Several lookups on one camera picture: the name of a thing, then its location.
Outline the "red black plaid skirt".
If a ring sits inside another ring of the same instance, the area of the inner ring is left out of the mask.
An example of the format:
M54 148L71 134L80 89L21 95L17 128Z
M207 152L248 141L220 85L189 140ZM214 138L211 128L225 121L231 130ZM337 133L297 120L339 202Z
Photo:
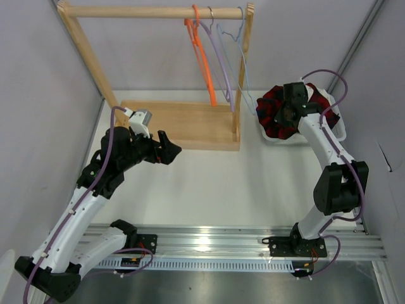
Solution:
M316 103L322 110L330 106L328 94L317 88L314 84L306 83L309 102ZM257 99L256 113L259 124L264 128L267 137L273 139L287 140L294 134L298 134L298 129L294 127L283 127L275 121L278 111L284 104L284 89L280 85L275 85L271 90Z

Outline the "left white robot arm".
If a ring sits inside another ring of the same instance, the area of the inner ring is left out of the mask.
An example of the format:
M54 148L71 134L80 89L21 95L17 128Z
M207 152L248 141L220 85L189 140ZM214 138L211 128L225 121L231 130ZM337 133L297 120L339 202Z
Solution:
M128 169L141 162L169 165L181 150L162 130L154 140L124 127L108 129L50 235L33 254L17 259L15 270L27 280L27 287L63 303L73 296L87 273L111 254L154 255L155 250L139 240L137 228L124 220L111 223L102 236L82 249L77 249L77 244L123 183Z

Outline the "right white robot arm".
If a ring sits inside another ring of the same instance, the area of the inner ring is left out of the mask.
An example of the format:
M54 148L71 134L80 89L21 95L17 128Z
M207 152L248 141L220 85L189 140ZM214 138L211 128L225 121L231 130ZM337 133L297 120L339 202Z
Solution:
M270 237L273 257L327 255L324 232L334 220L346 221L347 213L363 205L369 168L356 161L340 144L328 125L326 113L309 100L303 82L283 86L284 104L276 115L283 126L297 128L315 153L322 173L313 190L314 207L294 224L287 237Z

